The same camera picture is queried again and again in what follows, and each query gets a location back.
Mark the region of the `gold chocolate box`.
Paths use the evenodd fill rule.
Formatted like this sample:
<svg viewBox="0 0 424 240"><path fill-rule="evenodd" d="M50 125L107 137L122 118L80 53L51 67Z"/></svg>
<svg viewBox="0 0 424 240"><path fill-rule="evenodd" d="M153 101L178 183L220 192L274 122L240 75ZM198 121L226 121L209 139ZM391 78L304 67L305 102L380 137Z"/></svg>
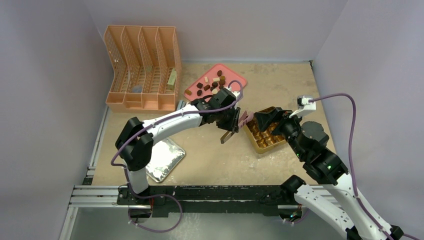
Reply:
<svg viewBox="0 0 424 240"><path fill-rule="evenodd" d="M272 123L266 131L259 131L257 120L253 117L242 129L245 131L254 151L257 154L264 154L287 143L282 136L272 135L272 131L276 126L276 123Z"/></svg>

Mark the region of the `pink tongs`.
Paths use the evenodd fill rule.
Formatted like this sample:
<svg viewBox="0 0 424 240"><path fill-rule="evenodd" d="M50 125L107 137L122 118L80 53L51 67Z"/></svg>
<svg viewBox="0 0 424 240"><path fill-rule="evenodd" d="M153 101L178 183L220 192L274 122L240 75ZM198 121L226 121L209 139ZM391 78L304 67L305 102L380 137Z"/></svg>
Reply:
<svg viewBox="0 0 424 240"><path fill-rule="evenodd" d="M250 122L254 117L254 113L250 111L244 111L243 114L239 117L238 128L241 129L248 122Z"/></svg>

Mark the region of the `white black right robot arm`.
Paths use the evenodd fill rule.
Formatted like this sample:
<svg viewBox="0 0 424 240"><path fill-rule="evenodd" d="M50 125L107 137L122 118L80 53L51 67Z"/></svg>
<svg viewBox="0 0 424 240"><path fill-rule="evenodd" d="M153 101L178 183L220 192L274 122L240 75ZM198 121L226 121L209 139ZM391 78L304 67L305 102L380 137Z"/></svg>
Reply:
<svg viewBox="0 0 424 240"><path fill-rule="evenodd" d="M338 206L320 196L296 175L281 184L280 196L288 204L297 202L332 226L347 240L399 240L404 232L391 225L373 209L354 187L353 176L338 155L327 148L329 136L321 124L292 116L291 110L275 107L269 112L256 112L258 129L264 132L275 124L273 136L282 136L306 173L327 190Z"/></svg>

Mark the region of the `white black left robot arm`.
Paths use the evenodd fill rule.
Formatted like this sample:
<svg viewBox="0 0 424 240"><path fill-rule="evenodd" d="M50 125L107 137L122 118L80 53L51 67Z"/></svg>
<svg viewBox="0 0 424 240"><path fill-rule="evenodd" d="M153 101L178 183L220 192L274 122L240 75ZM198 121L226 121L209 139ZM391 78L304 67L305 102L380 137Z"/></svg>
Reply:
<svg viewBox="0 0 424 240"><path fill-rule="evenodd" d="M140 121L133 117L127 121L115 142L117 153L111 160L115 165L117 157L124 161L121 167L131 187L129 197L138 205L149 199L149 183L146 167L153 155L153 147L162 140L191 128L215 123L225 131L239 130L241 91L222 88L216 94L194 99L183 108L154 119Z"/></svg>

